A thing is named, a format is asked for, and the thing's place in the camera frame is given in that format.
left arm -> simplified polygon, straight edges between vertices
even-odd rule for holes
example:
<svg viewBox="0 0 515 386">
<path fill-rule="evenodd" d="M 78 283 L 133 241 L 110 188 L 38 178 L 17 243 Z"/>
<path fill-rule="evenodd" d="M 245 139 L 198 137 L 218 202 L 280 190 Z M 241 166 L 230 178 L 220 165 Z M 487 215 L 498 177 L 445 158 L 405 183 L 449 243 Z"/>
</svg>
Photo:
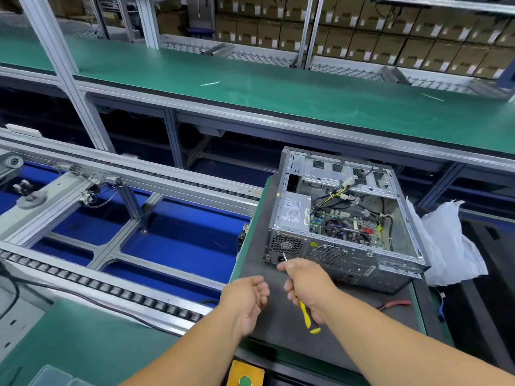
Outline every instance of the left arm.
<svg viewBox="0 0 515 386">
<path fill-rule="evenodd" d="M 269 295 L 262 276 L 228 284 L 213 311 L 120 386 L 220 385 L 241 338 L 254 330 Z"/>
</svg>

screwdriver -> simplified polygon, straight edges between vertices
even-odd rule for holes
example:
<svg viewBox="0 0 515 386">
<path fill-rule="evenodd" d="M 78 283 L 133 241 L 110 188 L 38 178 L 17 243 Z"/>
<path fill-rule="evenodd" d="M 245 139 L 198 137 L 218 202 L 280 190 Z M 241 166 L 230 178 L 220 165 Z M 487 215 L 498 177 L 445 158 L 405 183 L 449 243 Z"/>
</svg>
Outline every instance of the screwdriver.
<svg viewBox="0 0 515 386">
<path fill-rule="evenodd" d="M 283 257 L 284 261 L 288 261 L 284 252 Z M 320 325 L 315 320 L 313 320 L 313 317 L 311 316 L 311 309 L 304 305 L 300 299 L 299 302 L 300 308 L 302 309 L 302 314 L 304 315 L 304 323 L 306 324 L 307 330 L 310 331 L 312 335 L 320 333 Z"/>
</svg>

person's right hand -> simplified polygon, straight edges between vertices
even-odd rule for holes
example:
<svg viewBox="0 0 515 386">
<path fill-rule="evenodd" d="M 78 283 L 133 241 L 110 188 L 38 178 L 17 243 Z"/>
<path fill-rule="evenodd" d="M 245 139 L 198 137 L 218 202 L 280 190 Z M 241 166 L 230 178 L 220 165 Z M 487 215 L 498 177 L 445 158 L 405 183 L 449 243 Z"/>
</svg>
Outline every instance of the person's right hand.
<svg viewBox="0 0 515 386">
<path fill-rule="evenodd" d="M 325 324 L 324 306 L 338 290 L 327 272 L 317 263 L 301 258 L 283 261 L 277 269 L 289 275 L 284 284 L 288 299 L 296 306 L 299 306 L 301 300 L 311 309 L 313 319 L 319 324 Z"/>
</svg>

green push button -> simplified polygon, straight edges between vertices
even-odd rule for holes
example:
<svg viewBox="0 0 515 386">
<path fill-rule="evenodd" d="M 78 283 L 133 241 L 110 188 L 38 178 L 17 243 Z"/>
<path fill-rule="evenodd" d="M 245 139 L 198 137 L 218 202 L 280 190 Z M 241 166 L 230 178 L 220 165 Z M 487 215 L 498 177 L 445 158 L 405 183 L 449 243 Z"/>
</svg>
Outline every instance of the green push button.
<svg viewBox="0 0 515 386">
<path fill-rule="evenodd" d="M 238 386 L 252 386 L 252 381 L 247 376 L 241 377 Z"/>
</svg>

forearm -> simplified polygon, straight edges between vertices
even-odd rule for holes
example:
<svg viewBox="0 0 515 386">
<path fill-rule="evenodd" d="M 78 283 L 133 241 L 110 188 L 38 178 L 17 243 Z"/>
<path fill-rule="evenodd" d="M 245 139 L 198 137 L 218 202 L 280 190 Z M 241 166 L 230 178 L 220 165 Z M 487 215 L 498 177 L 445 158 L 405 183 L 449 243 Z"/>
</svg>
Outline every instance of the forearm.
<svg viewBox="0 0 515 386">
<path fill-rule="evenodd" d="M 508 373 L 341 291 L 327 301 L 325 312 L 327 325 L 372 386 L 515 384 Z"/>
<path fill-rule="evenodd" d="M 220 385 L 242 332 L 237 314 L 219 305 L 167 352 L 123 386 Z"/>
</svg>

